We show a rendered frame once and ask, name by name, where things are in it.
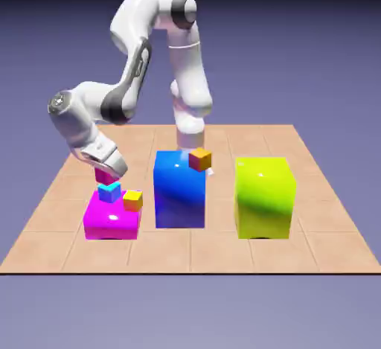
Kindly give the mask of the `small blue cube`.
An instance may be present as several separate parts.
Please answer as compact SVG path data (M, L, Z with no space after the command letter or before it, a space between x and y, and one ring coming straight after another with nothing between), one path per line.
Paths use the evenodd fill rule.
M97 193L100 201L113 203L121 197L121 183L99 184L97 186Z

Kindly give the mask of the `small red cube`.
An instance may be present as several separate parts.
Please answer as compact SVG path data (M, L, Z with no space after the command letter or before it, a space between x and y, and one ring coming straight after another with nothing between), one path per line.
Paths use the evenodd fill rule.
M95 168L95 180L99 184L108 186L114 182L117 182L119 179L120 178L117 176L112 176L101 169Z

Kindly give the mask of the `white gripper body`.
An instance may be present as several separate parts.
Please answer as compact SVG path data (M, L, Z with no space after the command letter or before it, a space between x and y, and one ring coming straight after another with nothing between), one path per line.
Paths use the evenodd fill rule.
M84 162L108 173L112 177L122 177L128 171L127 164L118 149L113 150L105 159L96 159L94 155L87 153L85 150L81 150L80 153L84 158Z

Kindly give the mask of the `large magenta box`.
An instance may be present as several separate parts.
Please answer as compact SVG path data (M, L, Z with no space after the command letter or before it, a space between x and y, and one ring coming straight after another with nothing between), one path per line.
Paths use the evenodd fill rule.
M83 227L87 240L135 240L141 220L140 211L126 211L123 197L113 203L99 200L98 192L92 194L83 215Z

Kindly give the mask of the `small orange cube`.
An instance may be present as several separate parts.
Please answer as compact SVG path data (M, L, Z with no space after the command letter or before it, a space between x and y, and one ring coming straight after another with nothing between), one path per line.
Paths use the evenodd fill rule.
M190 168L202 172L209 168L212 165L212 153L209 150L204 149L203 147L198 147L194 150L191 150L188 154L188 165Z

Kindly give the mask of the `large blue box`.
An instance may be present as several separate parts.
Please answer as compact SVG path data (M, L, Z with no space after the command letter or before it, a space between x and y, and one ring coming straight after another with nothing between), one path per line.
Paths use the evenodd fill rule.
M181 150L159 150L153 168L156 228L205 227L205 172Z

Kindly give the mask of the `large yellow-green box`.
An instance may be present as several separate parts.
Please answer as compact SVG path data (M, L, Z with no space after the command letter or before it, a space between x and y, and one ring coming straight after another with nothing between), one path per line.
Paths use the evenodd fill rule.
M240 239L287 239L296 180L284 157L235 160L234 220Z

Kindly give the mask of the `small yellow cube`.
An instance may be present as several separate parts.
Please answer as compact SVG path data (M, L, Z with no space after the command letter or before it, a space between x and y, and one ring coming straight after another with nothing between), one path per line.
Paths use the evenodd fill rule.
M123 204L126 211L139 212L143 206L143 192L127 190L123 195Z

